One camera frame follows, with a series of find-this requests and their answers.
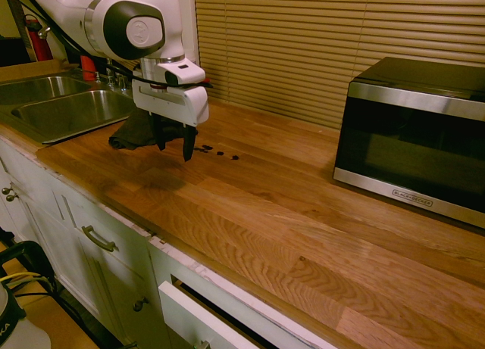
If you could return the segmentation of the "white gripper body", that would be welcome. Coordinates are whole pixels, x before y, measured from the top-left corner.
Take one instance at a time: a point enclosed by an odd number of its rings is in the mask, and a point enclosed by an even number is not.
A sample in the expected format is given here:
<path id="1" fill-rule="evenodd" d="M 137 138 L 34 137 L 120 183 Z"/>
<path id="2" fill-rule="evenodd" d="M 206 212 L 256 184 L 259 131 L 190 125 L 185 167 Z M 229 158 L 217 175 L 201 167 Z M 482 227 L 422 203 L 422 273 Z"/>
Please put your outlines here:
<path id="1" fill-rule="evenodd" d="M 132 93 L 139 109 L 189 126 L 198 126 L 209 117 L 208 95 L 204 87 L 154 89 L 134 80 Z"/>

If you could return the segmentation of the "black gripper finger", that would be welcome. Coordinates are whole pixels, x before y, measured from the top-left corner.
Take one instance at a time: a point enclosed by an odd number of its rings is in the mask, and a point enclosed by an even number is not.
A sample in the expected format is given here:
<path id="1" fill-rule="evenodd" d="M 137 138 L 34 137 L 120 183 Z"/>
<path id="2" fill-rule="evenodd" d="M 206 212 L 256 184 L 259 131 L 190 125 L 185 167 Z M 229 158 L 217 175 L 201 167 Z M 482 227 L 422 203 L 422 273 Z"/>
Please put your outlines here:
<path id="1" fill-rule="evenodd" d="M 155 138 L 156 145 L 158 146 L 160 151 L 163 151 L 166 148 L 166 141 L 164 137 L 165 121 L 162 118 L 162 116 L 157 114 L 152 114 L 151 125 L 152 125 L 152 133 Z"/>
<path id="2" fill-rule="evenodd" d="M 185 125 L 183 128 L 183 158 L 189 161 L 195 147 L 197 129 L 194 126 Z"/>

